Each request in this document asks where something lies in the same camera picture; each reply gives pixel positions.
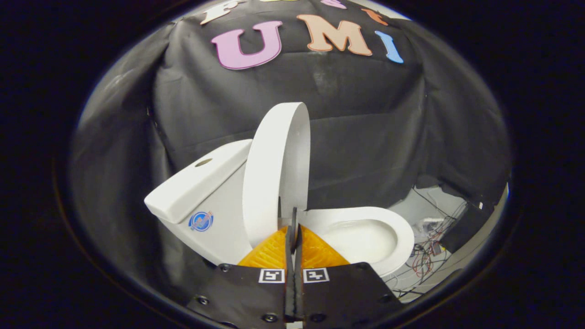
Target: toilet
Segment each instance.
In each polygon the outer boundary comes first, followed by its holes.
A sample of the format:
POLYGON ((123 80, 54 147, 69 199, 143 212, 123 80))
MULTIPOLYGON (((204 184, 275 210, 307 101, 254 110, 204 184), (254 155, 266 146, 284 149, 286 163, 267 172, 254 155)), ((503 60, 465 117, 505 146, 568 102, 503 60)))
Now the toilet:
POLYGON ((254 139, 225 144, 163 182, 144 203, 194 251, 237 264, 284 226, 301 224, 381 277, 409 258, 410 225, 378 207, 307 210, 311 134, 304 103, 281 103, 254 139))

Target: black cloth backdrop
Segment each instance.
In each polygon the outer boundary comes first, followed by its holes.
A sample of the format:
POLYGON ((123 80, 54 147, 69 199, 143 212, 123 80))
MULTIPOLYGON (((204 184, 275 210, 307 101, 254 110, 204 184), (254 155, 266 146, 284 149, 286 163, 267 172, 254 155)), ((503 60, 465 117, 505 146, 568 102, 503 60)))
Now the black cloth backdrop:
POLYGON ((495 203, 511 170, 503 113, 483 80, 415 22, 372 20, 318 0, 250 0, 204 26, 204 15, 161 27, 104 75, 71 144, 77 220, 91 243, 140 284, 186 303, 211 265, 149 213, 144 197, 218 146, 252 138, 281 102, 311 118, 309 208, 389 207, 413 184, 495 203), (314 52, 299 14, 359 24, 372 56, 314 52), (280 20, 281 53, 245 70, 218 61, 211 39, 233 29, 244 53, 263 48, 252 26, 280 20), (379 30, 404 63, 386 58, 379 30))

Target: blue circular logo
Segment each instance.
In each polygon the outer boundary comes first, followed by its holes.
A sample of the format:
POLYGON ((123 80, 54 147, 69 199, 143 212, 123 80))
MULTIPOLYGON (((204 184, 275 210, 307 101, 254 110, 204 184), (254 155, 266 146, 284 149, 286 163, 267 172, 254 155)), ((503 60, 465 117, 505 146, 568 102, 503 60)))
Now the blue circular logo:
POLYGON ((189 219, 189 227, 194 231, 207 231, 214 223, 214 215, 210 212, 200 211, 189 219))

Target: blue letter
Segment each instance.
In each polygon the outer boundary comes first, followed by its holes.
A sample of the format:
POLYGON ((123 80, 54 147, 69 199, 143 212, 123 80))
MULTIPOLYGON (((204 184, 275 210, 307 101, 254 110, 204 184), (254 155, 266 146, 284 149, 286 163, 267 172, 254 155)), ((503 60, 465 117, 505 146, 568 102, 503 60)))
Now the blue letter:
POLYGON ((392 37, 380 31, 374 32, 382 39, 382 42, 384 42, 384 45, 386 46, 386 51, 388 52, 386 54, 386 57, 388 57, 389 60, 394 61, 396 63, 404 63, 404 60, 398 54, 398 50, 394 45, 392 37))

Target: toilet lid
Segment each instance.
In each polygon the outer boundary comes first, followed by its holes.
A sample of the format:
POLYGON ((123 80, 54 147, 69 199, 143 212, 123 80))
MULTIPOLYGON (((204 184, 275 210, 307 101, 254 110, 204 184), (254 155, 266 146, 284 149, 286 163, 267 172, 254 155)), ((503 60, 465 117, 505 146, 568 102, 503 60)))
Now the toilet lid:
POLYGON ((248 240, 257 246, 278 230, 293 209, 307 209, 311 131, 302 102, 281 103, 262 119, 248 154, 242 191, 242 214, 248 240))

